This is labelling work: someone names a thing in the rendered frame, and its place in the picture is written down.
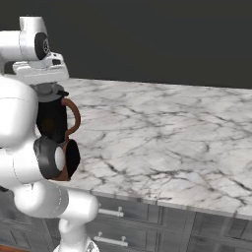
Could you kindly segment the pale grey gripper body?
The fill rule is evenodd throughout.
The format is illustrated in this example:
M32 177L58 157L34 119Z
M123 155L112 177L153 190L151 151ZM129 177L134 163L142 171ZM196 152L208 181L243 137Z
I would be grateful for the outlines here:
M36 69L32 68L27 62L16 62L13 65L13 70L15 78L27 85L61 82L69 78L65 64Z

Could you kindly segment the grey cupboard door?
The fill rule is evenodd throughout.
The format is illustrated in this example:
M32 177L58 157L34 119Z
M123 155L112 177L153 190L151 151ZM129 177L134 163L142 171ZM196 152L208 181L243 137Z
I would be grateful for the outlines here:
M51 235L44 219L21 213L13 192L0 187L0 244L27 252L53 252L59 239Z

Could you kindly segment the grey drawer front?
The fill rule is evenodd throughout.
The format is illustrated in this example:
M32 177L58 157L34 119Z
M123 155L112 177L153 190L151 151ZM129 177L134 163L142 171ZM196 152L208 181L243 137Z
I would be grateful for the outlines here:
M145 231L137 229L136 227L126 227L119 224L91 222L87 224L89 234L92 239L99 231L102 232L103 237L120 240L122 236L126 237L128 247L120 247L117 245L110 245L103 242L98 242L104 245L117 246L124 249L138 249L149 252L156 251L156 243L158 235L155 231Z
M124 213L122 219L159 223L160 209L158 206L105 197L98 197L98 201L99 207L102 209L116 211L118 207L122 207Z

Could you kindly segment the grey cupboard panels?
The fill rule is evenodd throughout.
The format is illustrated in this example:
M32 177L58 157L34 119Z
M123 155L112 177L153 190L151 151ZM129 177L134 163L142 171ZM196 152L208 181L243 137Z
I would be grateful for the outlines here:
M158 252L252 252L252 220L162 210Z

